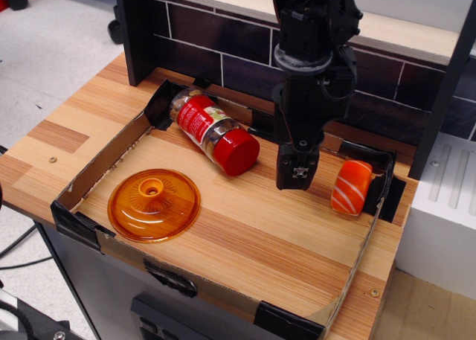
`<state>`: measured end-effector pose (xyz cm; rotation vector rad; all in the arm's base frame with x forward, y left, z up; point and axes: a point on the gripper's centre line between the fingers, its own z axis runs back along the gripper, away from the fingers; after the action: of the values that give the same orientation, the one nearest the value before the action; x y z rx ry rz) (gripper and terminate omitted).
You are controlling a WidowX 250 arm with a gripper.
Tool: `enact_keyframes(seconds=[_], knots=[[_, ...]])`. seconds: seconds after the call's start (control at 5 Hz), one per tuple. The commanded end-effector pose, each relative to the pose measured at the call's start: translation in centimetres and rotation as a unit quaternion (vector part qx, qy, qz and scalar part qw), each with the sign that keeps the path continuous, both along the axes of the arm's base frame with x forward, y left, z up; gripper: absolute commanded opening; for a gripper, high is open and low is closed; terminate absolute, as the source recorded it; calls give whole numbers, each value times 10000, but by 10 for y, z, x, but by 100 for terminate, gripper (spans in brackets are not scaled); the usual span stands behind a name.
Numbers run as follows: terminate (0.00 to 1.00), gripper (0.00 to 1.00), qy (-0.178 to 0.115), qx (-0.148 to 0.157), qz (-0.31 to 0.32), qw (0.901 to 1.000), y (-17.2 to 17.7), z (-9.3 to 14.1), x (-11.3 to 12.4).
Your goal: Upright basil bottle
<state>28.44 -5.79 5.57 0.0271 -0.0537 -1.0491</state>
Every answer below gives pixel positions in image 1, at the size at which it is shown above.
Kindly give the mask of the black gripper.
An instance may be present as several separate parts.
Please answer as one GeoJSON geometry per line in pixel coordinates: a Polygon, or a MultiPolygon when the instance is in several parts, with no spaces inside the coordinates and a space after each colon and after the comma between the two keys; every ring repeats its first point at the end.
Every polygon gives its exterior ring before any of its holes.
{"type": "Polygon", "coordinates": [[[285,80],[273,91],[275,138],[279,142],[276,185],[308,190],[318,168],[324,127],[347,114],[357,82],[355,59],[330,59],[320,65],[277,59],[285,80]]]}

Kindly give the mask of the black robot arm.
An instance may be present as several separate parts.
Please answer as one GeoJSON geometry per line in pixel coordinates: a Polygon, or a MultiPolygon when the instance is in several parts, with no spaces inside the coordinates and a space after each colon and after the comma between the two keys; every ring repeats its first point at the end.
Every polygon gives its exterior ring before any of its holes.
{"type": "Polygon", "coordinates": [[[280,26],[273,88],[276,185],[307,190],[318,168],[324,127],[347,115],[357,67],[348,41],[363,17],[354,0],[273,0],[280,26]]]}

